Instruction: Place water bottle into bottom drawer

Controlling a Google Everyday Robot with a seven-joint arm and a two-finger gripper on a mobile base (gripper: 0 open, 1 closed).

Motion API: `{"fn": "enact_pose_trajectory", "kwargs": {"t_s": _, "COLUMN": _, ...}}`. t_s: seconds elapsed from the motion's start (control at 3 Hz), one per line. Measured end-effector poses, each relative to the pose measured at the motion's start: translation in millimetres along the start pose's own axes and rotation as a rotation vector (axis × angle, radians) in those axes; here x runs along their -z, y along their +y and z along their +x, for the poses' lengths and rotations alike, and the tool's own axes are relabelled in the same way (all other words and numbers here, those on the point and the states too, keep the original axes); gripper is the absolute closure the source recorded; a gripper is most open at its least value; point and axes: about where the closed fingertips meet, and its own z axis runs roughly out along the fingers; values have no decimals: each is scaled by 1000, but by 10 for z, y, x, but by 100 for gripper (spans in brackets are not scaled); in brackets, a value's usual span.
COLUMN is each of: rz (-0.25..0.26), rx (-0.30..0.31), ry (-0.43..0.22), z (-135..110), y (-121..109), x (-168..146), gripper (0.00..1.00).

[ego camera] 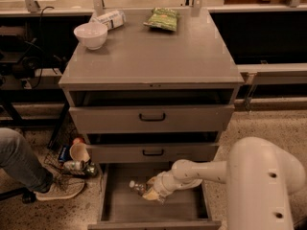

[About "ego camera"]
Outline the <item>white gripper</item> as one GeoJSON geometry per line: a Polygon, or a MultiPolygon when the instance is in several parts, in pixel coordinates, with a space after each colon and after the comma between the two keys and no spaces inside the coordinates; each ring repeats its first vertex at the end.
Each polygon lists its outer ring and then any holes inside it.
{"type": "Polygon", "coordinates": [[[153,176],[146,182],[146,184],[153,187],[144,193],[142,197],[148,201],[164,203],[164,197],[171,195],[177,190],[179,181],[174,177],[171,171],[168,171],[161,172],[157,176],[153,176]]]}

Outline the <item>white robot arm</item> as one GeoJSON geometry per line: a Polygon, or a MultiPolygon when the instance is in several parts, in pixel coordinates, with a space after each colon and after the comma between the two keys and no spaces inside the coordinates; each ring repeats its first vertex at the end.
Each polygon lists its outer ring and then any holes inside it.
{"type": "Polygon", "coordinates": [[[203,181],[226,185],[228,230],[294,230],[289,195],[306,181],[303,165],[270,141],[237,141],[225,161],[178,160],[148,181],[147,200],[160,200],[203,181]]]}

